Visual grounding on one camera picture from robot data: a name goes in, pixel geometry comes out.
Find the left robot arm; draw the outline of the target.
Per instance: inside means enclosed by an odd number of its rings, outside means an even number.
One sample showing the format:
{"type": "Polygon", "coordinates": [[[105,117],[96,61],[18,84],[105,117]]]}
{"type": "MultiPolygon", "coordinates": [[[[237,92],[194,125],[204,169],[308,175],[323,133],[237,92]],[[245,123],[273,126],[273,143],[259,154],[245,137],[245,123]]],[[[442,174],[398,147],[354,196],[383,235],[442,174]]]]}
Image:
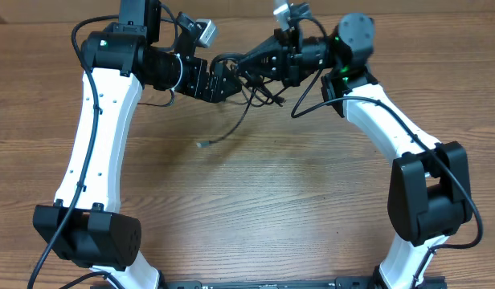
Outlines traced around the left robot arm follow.
{"type": "Polygon", "coordinates": [[[159,47],[166,6],[123,1],[107,26],[74,43],[84,69],[83,103],[67,171],[54,201],[36,206],[46,252],[104,277],[114,288],[163,288],[140,251],[141,224],[120,212],[120,177],[131,120],[145,87],[218,103],[240,90],[225,66],[195,56],[217,34],[209,19],[171,17],[174,44],[159,47]]]}

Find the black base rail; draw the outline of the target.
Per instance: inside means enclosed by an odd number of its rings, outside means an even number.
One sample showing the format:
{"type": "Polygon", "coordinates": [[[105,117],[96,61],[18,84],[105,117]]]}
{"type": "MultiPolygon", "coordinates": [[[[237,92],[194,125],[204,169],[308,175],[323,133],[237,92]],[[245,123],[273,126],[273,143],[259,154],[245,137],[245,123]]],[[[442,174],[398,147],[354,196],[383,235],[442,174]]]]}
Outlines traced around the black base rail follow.
{"type": "Polygon", "coordinates": [[[383,289],[372,277],[338,277],[321,281],[267,281],[238,283],[200,283],[199,281],[168,282],[168,289],[383,289]]]}

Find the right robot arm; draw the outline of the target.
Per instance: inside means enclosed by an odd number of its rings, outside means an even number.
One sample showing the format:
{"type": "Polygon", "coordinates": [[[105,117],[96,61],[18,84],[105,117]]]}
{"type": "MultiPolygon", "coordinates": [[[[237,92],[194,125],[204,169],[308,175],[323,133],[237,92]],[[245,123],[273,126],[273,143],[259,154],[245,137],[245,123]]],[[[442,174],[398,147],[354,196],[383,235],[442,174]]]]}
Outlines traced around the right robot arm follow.
{"type": "Polygon", "coordinates": [[[460,227],[479,220],[471,198],[468,158],[457,142],[442,143],[414,124],[370,71],[374,21],[345,15],[331,33],[305,38],[307,13],[282,12],[272,37],[243,55],[238,72],[252,85],[263,78],[298,86],[321,83],[322,105],[358,127],[391,165],[387,212],[395,237],[366,288],[443,288],[425,271],[460,227]]]}

